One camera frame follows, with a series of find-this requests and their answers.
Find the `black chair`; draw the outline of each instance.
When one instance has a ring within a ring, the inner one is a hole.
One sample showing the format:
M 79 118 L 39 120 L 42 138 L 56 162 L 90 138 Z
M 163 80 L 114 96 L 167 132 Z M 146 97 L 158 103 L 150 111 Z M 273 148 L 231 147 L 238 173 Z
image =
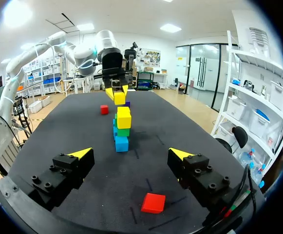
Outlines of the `black chair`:
M 232 133 L 234 134 L 240 148 L 242 149 L 246 143 L 247 143 L 247 140 L 248 140 L 248 136 L 247 136 L 247 133 L 246 131 L 241 128 L 241 127 L 233 127 L 232 128 Z M 228 142 L 226 142 L 225 140 L 222 140 L 222 139 L 219 139 L 219 138 L 216 138 L 216 140 L 221 143 L 230 153 L 232 153 L 232 146 L 233 145 L 229 145 Z

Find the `blue block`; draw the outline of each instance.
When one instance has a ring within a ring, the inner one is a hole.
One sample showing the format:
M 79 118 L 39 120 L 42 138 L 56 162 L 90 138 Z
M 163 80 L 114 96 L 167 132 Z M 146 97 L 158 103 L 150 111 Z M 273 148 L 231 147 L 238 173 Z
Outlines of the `blue block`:
M 127 152 L 128 151 L 128 139 L 127 136 L 116 136 L 115 137 L 115 150 L 116 152 Z
M 115 137 L 117 136 L 117 127 L 113 127 L 113 138 L 115 140 Z
M 124 106 L 130 107 L 131 106 L 131 102 L 130 101 L 125 102 Z

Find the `red block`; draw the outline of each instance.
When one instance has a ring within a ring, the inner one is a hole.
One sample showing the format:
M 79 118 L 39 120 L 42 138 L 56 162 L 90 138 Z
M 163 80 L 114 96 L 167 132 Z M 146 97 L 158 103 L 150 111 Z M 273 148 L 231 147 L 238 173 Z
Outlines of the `red block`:
M 101 105 L 100 110 L 102 115 L 107 115 L 109 113 L 108 105 Z
M 149 194 L 147 193 L 145 199 L 143 200 L 142 212 L 159 214 L 164 209 L 165 195 Z

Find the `bulletin board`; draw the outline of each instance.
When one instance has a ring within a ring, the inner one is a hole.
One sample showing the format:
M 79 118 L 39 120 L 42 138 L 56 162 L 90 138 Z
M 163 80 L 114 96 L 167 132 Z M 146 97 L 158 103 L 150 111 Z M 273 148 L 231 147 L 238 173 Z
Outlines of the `bulletin board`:
M 137 66 L 160 67 L 161 51 L 137 48 Z

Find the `yellow cube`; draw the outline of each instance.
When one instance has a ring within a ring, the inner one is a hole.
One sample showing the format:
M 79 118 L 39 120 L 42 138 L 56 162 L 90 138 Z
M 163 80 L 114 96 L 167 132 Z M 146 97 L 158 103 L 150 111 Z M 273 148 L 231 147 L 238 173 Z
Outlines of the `yellow cube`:
M 132 127 L 132 116 L 129 112 L 117 113 L 117 128 L 127 129 Z
M 114 104 L 115 105 L 125 104 L 125 94 L 123 92 L 114 93 Z
M 128 106 L 119 106 L 117 108 L 117 112 L 118 113 L 120 113 L 120 112 L 128 112 L 128 113 L 130 113 L 131 111 L 130 111 L 130 108 Z

